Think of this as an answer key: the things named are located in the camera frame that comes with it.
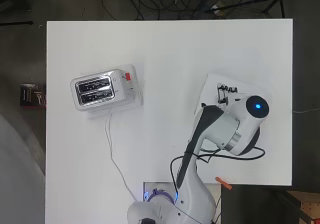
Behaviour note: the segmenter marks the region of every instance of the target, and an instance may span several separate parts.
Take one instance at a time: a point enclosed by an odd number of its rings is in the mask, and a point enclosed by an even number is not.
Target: small red object
[[[129,72],[126,73],[126,80],[127,80],[127,81],[130,81],[130,80],[131,80],[131,76],[130,76],[130,73],[129,73]]]
[[[231,191],[232,186],[230,184],[226,183],[225,181],[221,180],[220,177],[216,177],[216,181],[219,182],[225,188],[227,188],[229,191]]]

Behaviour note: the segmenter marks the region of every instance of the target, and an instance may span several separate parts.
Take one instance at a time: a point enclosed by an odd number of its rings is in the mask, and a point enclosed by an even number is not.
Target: white power cord
[[[110,114],[109,114],[109,118],[106,120],[106,125],[105,125],[105,132],[107,135],[107,139],[108,139],[108,143],[109,143],[109,148],[110,148],[110,158],[111,161],[113,162],[114,166],[117,168],[118,172],[120,173],[121,177],[122,177],[122,181],[123,184],[125,185],[125,187],[127,188],[128,192],[130,193],[130,195],[132,196],[134,201],[137,201],[137,198],[134,196],[134,194],[132,193],[132,191],[130,190],[130,188],[128,187],[128,184],[126,182],[126,179],[124,178],[119,166],[117,165],[117,163],[115,162],[115,160],[113,159],[113,148],[112,148],[112,140],[111,140],[111,131],[110,131],[110,126],[111,126],[111,118],[112,118],[112,113],[110,110]]]

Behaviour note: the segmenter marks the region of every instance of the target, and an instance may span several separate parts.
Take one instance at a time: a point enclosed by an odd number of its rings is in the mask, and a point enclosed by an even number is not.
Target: white table
[[[88,119],[70,91],[72,79],[123,64],[136,66],[144,104],[115,113],[111,133],[138,198],[143,181],[171,181],[169,162],[187,145],[209,72],[272,93],[261,137],[270,145],[254,163],[200,164],[200,176],[291,184],[291,20],[49,22],[47,49],[47,224],[126,223],[132,199],[110,161],[106,117]]]

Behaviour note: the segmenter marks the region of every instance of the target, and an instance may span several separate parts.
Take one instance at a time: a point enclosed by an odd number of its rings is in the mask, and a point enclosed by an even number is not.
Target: blue led light
[[[149,199],[149,192],[145,192],[144,195],[143,195],[143,198],[145,200],[148,200]]]

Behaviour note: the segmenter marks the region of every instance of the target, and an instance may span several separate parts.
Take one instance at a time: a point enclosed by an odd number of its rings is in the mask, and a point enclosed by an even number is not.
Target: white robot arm
[[[236,156],[245,154],[255,146],[260,124],[268,113],[268,103],[259,96],[242,98],[225,111],[204,105],[197,114],[177,175],[175,204],[136,202],[128,210],[129,224],[211,224],[216,204],[196,167],[203,141],[207,139]]]

